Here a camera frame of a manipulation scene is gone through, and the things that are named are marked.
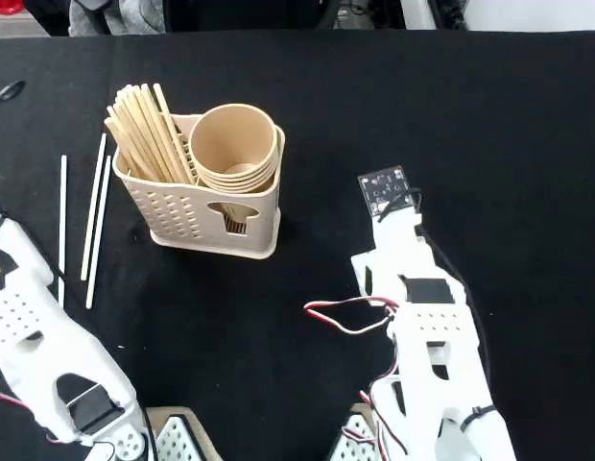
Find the circuit board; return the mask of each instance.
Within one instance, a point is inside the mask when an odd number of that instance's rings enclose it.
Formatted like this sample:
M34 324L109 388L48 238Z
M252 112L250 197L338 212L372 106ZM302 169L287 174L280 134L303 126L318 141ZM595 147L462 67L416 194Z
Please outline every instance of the circuit board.
M402 167L399 165L367 173L357 179L372 217L381 214L395 197L406 192L409 188ZM395 204L394 208L400 209L411 204L412 199L407 196L406 202Z

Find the stack of paper cups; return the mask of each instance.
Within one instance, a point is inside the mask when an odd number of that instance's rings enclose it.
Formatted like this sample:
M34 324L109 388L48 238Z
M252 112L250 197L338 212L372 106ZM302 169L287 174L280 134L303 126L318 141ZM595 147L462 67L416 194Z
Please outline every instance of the stack of paper cups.
M189 135L189 149L200 180L220 192L265 191L278 164L279 139L270 116L246 104L227 104L202 115ZM226 205L237 223L252 208Z

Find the red object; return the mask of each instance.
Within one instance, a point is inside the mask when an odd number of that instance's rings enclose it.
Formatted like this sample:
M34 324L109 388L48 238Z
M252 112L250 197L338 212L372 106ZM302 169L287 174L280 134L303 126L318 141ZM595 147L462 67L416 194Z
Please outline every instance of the red object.
M24 8L22 0L0 0L0 14L16 14L22 12Z

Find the wooden stick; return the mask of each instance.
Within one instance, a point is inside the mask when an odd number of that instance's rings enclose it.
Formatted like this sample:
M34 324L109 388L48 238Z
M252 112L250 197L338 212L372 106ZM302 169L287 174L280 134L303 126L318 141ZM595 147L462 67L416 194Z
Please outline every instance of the wooden stick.
M60 156L59 270L65 274L65 218L67 213L67 156ZM59 277L59 305L65 308L65 280Z
M90 259L90 242L93 238L93 224L95 224L95 208L97 207L97 197L99 196L99 179L102 176L104 152L106 151L106 138L106 134L103 133L102 140L99 143L97 164L95 165L95 175L93 176L93 188L90 191L90 205L88 206L86 234L84 235L83 267L80 270L80 280L82 281L86 281L86 276L88 275L88 261Z
M120 122L125 134L131 139L140 157L148 164L148 166L155 171L155 175L158 181L163 178L163 173L160 171L158 164L156 163L153 153L149 150L146 145L146 141L138 130L135 122L131 118L129 111L125 104L121 101L114 105L114 113L116 114L118 121Z
M170 163L172 163L172 169L174 170L177 182L188 183L189 175L184 172L184 169L180 164L180 153L178 153L176 148L172 145L170 133L167 131L167 126L159 113L160 109L156 106L155 98L153 98L153 94L146 84L142 85L142 95L144 97L144 102L148 107L148 111L153 118L153 123L155 124L161 142L163 143L167 157L169 158Z
M165 164L163 155L156 146L155 139L153 138L153 135L151 133L151 129L148 126L146 117L142 113L142 110L139 106L139 103L137 102L135 95L133 94L134 92L135 88L130 88L125 94L122 101L125 104L125 107L129 111L129 113L131 114L131 117L133 118L135 125L139 129L144 144L147 146L149 152L153 154L153 159L155 160L155 164L158 165L161 177L166 182L171 182L173 179L172 175L170 174L170 170Z
M156 127L155 121L153 120L153 114L149 110L149 107L146 104L146 101L144 100L145 98L144 98L143 91L141 90L141 88L139 86L135 86L133 88L131 94L134 96L134 99L137 102L137 105L140 107L142 115L144 115L144 119L146 120L146 124L149 129L149 134L150 134L153 142L155 143L157 150L159 151L159 154L161 156L161 159L163 160L163 162L168 170L171 181L179 182L180 176L177 175L177 172L174 169L174 164L170 160L171 154L168 154L166 152L165 145L163 144L163 141L158 133L158 129Z
M99 200L99 210L97 211L97 226L95 227L95 240L93 242L93 257L90 263L90 280L86 287L86 308L93 306L93 294L95 292L95 280L97 278L97 264L99 262L99 247L102 242L102 230L104 228L104 215L106 213L107 185L109 183L109 166L111 157L106 157L106 167L104 169L104 182L102 184L102 195Z
M195 180L193 179L193 174L191 173L189 162L186 160L186 156L184 155L184 147L182 146L182 143L179 141L178 133L176 133L176 126L174 125L174 120L172 120L172 115L170 115L170 110L167 107L167 102L165 101L165 96L163 95L161 85L154 84L153 89L155 90L156 100L159 102L159 106L161 107L161 112L163 113L165 124L167 125L168 131L170 132L170 136L172 137L172 141L174 142L174 147L176 147L176 151L178 152L178 156L180 157L180 161L182 163L182 167L184 168L184 172L186 173L189 182L193 184L195 183Z
M118 137L120 136L120 134L114 134L114 132L118 131L115 121L112 118L107 118L106 120L104 120L104 124L106 125L106 127L110 131L110 133L112 133L112 137L114 137L114 141L116 141L116 144L120 148L121 158L127 164L127 169L129 171L131 171L133 173L133 175L136 176L137 178L146 179L145 178L146 175L144 175L142 173L141 168L139 168L135 164L135 160L133 160L133 158L131 156L131 151L129 149L129 146L119 143Z
M151 169L148 163L140 156L137 148L125 133L125 129L122 127L121 122L117 118L110 117L107 118L104 123L106 123L106 126L112 133L112 136L114 136L116 143L120 146L121 153L125 153L125 160L131 171L137 171L134 169L134 165L137 164L137 167L144 173L142 175L143 180L158 181L156 172Z

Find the black chair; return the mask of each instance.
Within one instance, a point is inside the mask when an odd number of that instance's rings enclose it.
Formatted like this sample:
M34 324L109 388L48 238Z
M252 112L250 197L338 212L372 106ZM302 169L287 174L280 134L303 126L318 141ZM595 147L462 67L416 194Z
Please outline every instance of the black chair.
M341 0L166 0L168 32L331 29Z
M109 34L104 8L111 0L80 3L93 29ZM70 0L25 0L25 6L51 36L66 36ZM150 2L141 0L142 8ZM165 0L165 30L171 32L230 29L331 29L341 0Z

